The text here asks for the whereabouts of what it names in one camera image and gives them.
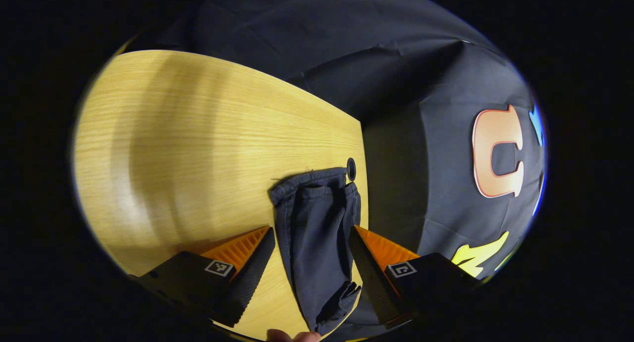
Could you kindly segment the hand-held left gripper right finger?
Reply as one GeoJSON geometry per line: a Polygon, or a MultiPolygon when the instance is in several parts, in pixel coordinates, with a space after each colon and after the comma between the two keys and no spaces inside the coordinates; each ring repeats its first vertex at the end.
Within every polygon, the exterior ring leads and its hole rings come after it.
{"type": "Polygon", "coordinates": [[[352,227],[349,247],[374,313],[388,329],[441,317],[482,285],[439,253],[419,256],[360,226],[352,227]]]}

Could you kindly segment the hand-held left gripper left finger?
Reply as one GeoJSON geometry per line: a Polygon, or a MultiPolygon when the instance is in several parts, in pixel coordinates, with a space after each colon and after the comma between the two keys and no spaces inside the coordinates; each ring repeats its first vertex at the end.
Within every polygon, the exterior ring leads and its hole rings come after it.
{"type": "Polygon", "coordinates": [[[183,251],[131,279],[190,315],[233,328],[244,315],[275,248],[270,226],[204,254],[183,251]]]}

